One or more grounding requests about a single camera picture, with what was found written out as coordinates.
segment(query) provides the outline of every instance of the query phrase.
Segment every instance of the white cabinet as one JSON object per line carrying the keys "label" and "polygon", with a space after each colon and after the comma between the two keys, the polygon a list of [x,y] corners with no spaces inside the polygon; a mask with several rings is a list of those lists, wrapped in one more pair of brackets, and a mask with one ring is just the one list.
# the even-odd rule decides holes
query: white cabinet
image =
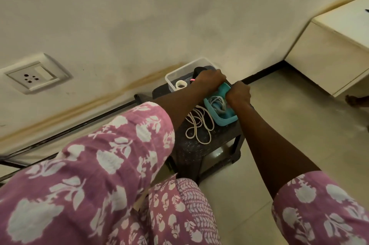
{"label": "white cabinet", "polygon": [[369,75],[369,0],[315,17],[286,61],[333,96]]}

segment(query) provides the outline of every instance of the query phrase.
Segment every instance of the left hand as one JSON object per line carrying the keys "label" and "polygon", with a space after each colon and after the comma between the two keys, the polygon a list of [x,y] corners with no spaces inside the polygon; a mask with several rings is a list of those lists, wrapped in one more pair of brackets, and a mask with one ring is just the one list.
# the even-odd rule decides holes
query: left hand
{"label": "left hand", "polygon": [[191,85],[202,87],[206,95],[210,95],[218,90],[218,87],[225,82],[227,77],[221,70],[204,70],[196,77]]}

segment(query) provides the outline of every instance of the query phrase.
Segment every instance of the stool leg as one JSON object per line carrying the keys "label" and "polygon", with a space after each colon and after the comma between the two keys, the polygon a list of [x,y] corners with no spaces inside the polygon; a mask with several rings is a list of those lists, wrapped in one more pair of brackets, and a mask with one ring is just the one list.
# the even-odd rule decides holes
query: stool leg
{"label": "stool leg", "polygon": [[200,161],[194,161],[190,164],[177,163],[178,178],[188,178],[199,184],[200,168],[202,159]]}
{"label": "stool leg", "polygon": [[231,158],[232,158],[232,164],[234,164],[236,161],[238,161],[241,158],[241,147],[245,140],[245,137],[243,134],[240,134],[234,139],[234,143],[232,145],[231,150]]}

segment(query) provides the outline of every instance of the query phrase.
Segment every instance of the teal container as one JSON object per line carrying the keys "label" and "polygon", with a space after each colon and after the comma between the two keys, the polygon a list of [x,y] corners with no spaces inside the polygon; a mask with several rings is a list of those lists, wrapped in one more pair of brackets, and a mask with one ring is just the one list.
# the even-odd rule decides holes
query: teal container
{"label": "teal container", "polygon": [[[225,94],[230,90],[230,86],[226,83],[223,83],[219,86],[218,90],[213,93],[211,96],[221,96],[225,99]],[[225,113],[217,114],[210,105],[207,98],[204,99],[204,104],[206,109],[209,111],[210,115],[213,117],[214,122],[216,122],[219,126],[226,126],[230,123],[233,123],[238,120],[237,115],[234,113],[232,108],[227,108]]]}

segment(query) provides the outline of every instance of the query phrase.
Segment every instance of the clear plastic container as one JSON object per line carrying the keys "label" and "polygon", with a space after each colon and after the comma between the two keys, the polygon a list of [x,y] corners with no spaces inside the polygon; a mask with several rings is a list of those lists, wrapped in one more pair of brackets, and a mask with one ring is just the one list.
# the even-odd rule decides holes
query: clear plastic container
{"label": "clear plastic container", "polygon": [[187,82],[187,85],[189,85],[193,75],[193,70],[198,66],[205,67],[209,70],[218,69],[218,67],[212,64],[207,58],[201,57],[165,75],[165,80],[168,83],[169,90],[171,92],[176,90],[176,82],[178,80],[184,80]]}

